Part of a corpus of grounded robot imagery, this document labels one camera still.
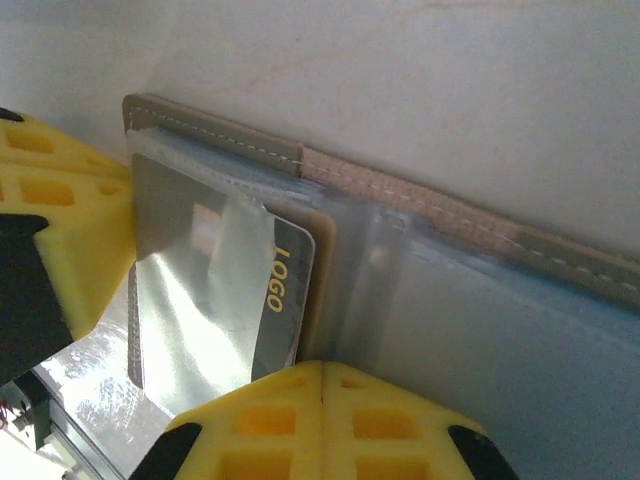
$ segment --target clear plastic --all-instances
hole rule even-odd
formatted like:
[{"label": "clear plastic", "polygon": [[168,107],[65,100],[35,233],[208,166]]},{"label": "clear plastic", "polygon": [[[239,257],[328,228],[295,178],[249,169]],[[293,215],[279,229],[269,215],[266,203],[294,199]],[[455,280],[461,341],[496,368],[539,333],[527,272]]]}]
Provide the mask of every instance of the clear plastic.
[{"label": "clear plastic", "polygon": [[638,315],[403,212],[168,132],[129,135],[131,151],[187,156],[280,215],[331,219],[300,359],[343,361],[476,418],[523,479],[640,478]]}]

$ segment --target stitched seam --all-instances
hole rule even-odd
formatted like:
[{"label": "stitched seam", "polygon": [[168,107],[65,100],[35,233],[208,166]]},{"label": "stitched seam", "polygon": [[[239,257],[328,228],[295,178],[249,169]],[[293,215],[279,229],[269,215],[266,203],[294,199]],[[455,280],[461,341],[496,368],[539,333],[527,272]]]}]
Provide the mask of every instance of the stitched seam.
[{"label": "stitched seam", "polygon": [[425,202],[422,199],[415,198],[415,197],[412,197],[412,196],[409,196],[409,195],[403,195],[403,194],[400,194],[400,193],[396,192],[395,190],[390,190],[390,189],[384,188],[382,185],[366,182],[366,181],[361,180],[359,178],[355,178],[353,176],[345,175],[340,171],[335,171],[335,170],[331,170],[331,169],[328,169],[328,168],[320,167],[320,166],[315,165],[315,164],[313,164],[311,162],[305,163],[305,166],[308,166],[308,167],[310,167],[310,168],[312,168],[314,170],[320,171],[320,172],[325,172],[325,173],[328,173],[330,175],[334,175],[336,177],[340,177],[340,178],[346,179],[348,181],[363,185],[363,186],[365,186],[367,188],[372,188],[374,190],[378,190],[378,191],[380,191],[380,192],[382,192],[382,193],[384,193],[386,195],[389,195],[389,196],[392,196],[392,197],[401,198],[402,200],[405,200],[405,201],[408,201],[408,202],[411,202],[411,203],[415,203],[415,204],[421,205],[423,207],[428,207],[431,210],[434,210],[434,211],[439,212],[439,213],[443,213],[443,214],[445,214],[447,216],[450,216],[452,218],[456,218],[463,225],[471,226],[472,228],[475,228],[475,229],[478,229],[478,230],[480,230],[482,232],[486,232],[488,234],[491,234],[494,237],[499,238],[500,240],[504,240],[504,241],[512,244],[514,247],[518,248],[519,250],[525,251],[525,252],[527,252],[527,253],[535,256],[535,257],[538,257],[538,258],[540,258],[542,260],[550,261],[550,262],[555,263],[556,265],[560,265],[562,267],[575,270],[575,271],[577,271],[579,273],[582,273],[584,275],[588,275],[590,277],[593,277],[596,280],[600,280],[602,282],[606,282],[606,283],[610,283],[612,285],[620,286],[620,287],[624,288],[625,290],[629,290],[631,292],[636,292],[637,293],[637,292],[640,291],[640,287],[638,287],[637,285],[633,285],[633,284],[631,284],[629,282],[623,282],[623,281],[619,282],[619,281],[614,280],[610,275],[606,275],[604,273],[595,272],[590,268],[586,268],[586,267],[583,267],[583,266],[580,266],[580,265],[573,265],[573,264],[569,263],[567,260],[547,255],[546,253],[541,252],[540,250],[529,249],[529,248],[525,247],[524,245],[522,245],[521,243],[515,242],[514,240],[510,239],[509,237],[507,237],[505,235],[502,235],[502,234],[496,232],[495,230],[491,230],[491,229],[485,227],[484,225],[479,225],[476,222],[474,222],[472,220],[469,220],[468,218],[464,217],[463,215],[460,215],[459,213],[453,212],[451,210],[445,210],[442,207],[439,207],[437,205],[433,205],[432,203]]},{"label": "stitched seam", "polygon": [[279,162],[289,162],[289,163],[293,163],[293,164],[296,164],[296,165],[299,165],[299,164],[302,163],[300,160],[295,160],[295,159],[293,159],[291,157],[288,157],[286,155],[281,155],[281,154],[279,154],[277,152],[272,152],[271,150],[267,150],[266,148],[258,147],[256,145],[252,145],[250,143],[243,142],[241,140],[236,140],[235,138],[231,138],[228,135],[224,135],[222,133],[212,132],[212,131],[207,130],[205,128],[200,128],[200,127],[197,127],[195,125],[191,125],[190,123],[183,122],[182,120],[178,120],[177,118],[170,117],[168,115],[162,115],[162,114],[160,114],[158,112],[155,112],[153,110],[149,110],[147,108],[133,107],[133,108],[131,108],[131,110],[129,110],[129,128],[131,128],[131,126],[133,125],[133,111],[134,110],[136,110],[138,112],[146,113],[148,115],[151,115],[152,117],[161,118],[161,119],[166,120],[168,122],[175,123],[176,125],[180,125],[180,126],[184,126],[184,127],[190,128],[191,130],[195,130],[196,132],[204,133],[205,135],[208,135],[210,137],[217,138],[219,140],[224,140],[225,142],[232,143],[234,145],[238,145],[239,147],[246,148],[248,150],[254,150],[256,152],[264,153],[266,155],[271,155],[272,157],[276,158]]},{"label": "stitched seam", "polygon": [[[272,151],[266,150],[264,148],[257,147],[255,145],[251,145],[251,144],[242,142],[240,140],[236,140],[234,138],[231,138],[231,137],[229,137],[227,135],[223,135],[221,133],[211,132],[211,131],[209,131],[207,129],[204,129],[204,128],[201,128],[201,127],[197,127],[195,125],[191,125],[188,122],[183,122],[182,120],[178,120],[177,118],[170,117],[168,115],[159,114],[158,112],[155,112],[153,110],[149,110],[147,108],[132,107],[129,110],[129,129],[131,129],[131,127],[133,126],[133,111],[134,110],[142,112],[142,113],[146,113],[146,114],[151,115],[153,117],[161,118],[163,120],[175,123],[176,125],[185,126],[185,127],[190,128],[192,130],[204,133],[205,135],[209,135],[209,136],[211,136],[213,138],[217,138],[217,139],[220,139],[220,140],[225,140],[226,142],[232,143],[234,145],[238,145],[240,147],[243,147],[243,148],[246,148],[246,149],[249,149],[249,150],[255,150],[255,151],[260,152],[260,153],[271,155],[271,156],[275,157],[276,159],[278,159],[278,161],[281,161],[281,162],[290,162],[290,163],[293,163],[293,164],[296,164],[296,165],[301,165],[302,164],[302,162],[300,160],[295,160],[295,159],[292,159],[290,157],[287,157],[286,155],[280,155],[279,153],[272,152]],[[604,273],[595,272],[592,269],[587,268],[587,267],[583,267],[581,265],[573,265],[573,264],[569,263],[567,260],[547,255],[546,253],[541,252],[539,250],[529,249],[529,248],[525,247],[524,245],[522,245],[521,243],[518,243],[518,242],[510,239],[509,237],[496,232],[495,230],[491,230],[491,229],[485,227],[484,225],[479,225],[478,223],[476,223],[476,222],[474,222],[472,220],[469,220],[468,218],[460,215],[459,213],[452,212],[451,210],[446,210],[446,209],[444,209],[442,207],[439,207],[437,205],[434,205],[432,203],[425,202],[424,200],[421,200],[419,198],[415,198],[415,197],[412,197],[412,196],[409,196],[409,195],[403,195],[401,193],[396,192],[395,190],[390,190],[390,189],[384,188],[382,185],[366,182],[366,181],[361,180],[359,178],[355,178],[353,176],[345,175],[340,171],[335,171],[335,170],[331,170],[331,169],[328,169],[328,168],[323,168],[323,167],[317,166],[317,165],[315,165],[315,164],[313,164],[311,162],[307,162],[304,165],[308,166],[309,168],[312,168],[312,169],[314,169],[316,171],[325,172],[325,173],[328,173],[330,175],[333,175],[333,176],[336,176],[336,177],[339,177],[339,178],[343,178],[345,180],[349,180],[351,182],[363,185],[363,186],[365,186],[367,188],[372,188],[374,190],[381,191],[382,193],[384,193],[386,195],[389,195],[389,196],[392,196],[392,197],[397,197],[397,198],[400,198],[402,200],[405,200],[405,201],[408,201],[408,202],[411,202],[411,203],[415,203],[417,205],[421,205],[423,207],[428,207],[431,210],[434,210],[434,211],[439,212],[441,214],[445,214],[447,216],[450,216],[451,218],[455,218],[455,219],[460,220],[460,222],[463,225],[470,226],[471,228],[475,228],[475,229],[480,230],[482,232],[485,232],[485,233],[488,233],[490,235],[493,235],[494,237],[496,237],[496,238],[498,238],[500,240],[506,241],[507,243],[510,243],[511,245],[516,247],[517,249],[522,250],[524,252],[527,252],[527,253],[535,256],[535,257],[538,257],[538,258],[546,260],[546,261],[553,262],[556,265],[560,265],[560,266],[568,268],[568,269],[575,270],[575,271],[577,271],[579,273],[582,273],[584,275],[587,275],[587,276],[590,276],[592,278],[595,278],[596,280],[599,280],[599,281],[602,281],[602,282],[605,282],[605,283],[610,283],[612,285],[617,285],[619,287],[624,288],[625,290],[629,290],[629,291],[635,292],[635,293],[640,292],[640,287],[638,287],[637,285],[634,285],[634,284],[629,283],[629,282],[624,282],[624,281],[616,281],[611,276],[606,275]]]}]

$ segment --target beige leather trim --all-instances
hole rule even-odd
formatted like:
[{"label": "beige leather trim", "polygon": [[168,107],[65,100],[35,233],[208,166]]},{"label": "beige leather trim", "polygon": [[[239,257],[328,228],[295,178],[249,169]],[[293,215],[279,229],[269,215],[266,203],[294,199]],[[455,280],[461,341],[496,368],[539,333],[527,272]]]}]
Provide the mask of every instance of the beige leather trim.
[{"label": "beige leather trim", "polygon": [[153,95],[127,95],[122,109],[125,131],[162,127],[298,175],[300,146],[297,143]]},{"label": "beige leather trim", "polygon": [[428,187],[153,95],[123,102],[125,129],[160,126],[292,175],[419,215],[439,232],[640,308],[640,265],[486,212]]}]

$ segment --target card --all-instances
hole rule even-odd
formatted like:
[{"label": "card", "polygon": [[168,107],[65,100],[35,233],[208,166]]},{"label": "card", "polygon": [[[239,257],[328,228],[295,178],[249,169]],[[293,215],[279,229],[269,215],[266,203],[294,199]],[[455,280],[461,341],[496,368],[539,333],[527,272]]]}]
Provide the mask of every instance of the card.
[{"label": "card", "polygon": [[275,217],[276,255],[262,309],[251,379],[257,380],[295,361],[309,292],[315,242],[311,234]]}]

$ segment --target tan leather strip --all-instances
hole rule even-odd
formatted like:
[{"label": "tan leather strip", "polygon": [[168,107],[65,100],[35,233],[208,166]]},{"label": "tan leather strip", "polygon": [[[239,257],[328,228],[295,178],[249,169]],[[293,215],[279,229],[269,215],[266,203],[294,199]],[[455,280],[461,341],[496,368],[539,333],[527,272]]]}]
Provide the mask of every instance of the tan leather strip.
[{"label": "tan leather strip", "polygon": [[300,146],[297,143],[154,95],[127,95],[122,110],[125,131],[165,128],[298,176]]},{"label": "tan leather strip", "polygon": [[303,178],[415,213],[438,231],[476,247],[506,254],[520,226],[470,207],[427,187],[376,172],[323,153],[303,149]]},{"label": "tan leather strip", "polygon": [[523,227],[510,257],[620,303],[640,308],[640,265]]},{"label": "tan leather strip", "polygon": [[472,207],[432,189],[304,148],[302,178],[412,212],[445,235],[640,307],[640,266]]},{"label": "tan leather strip", "polygon": [[278,170],[426,219],[443,234],[640,308],[640,265],[430,188],[148,94],[123,102],[125,129],[162,127]]}]

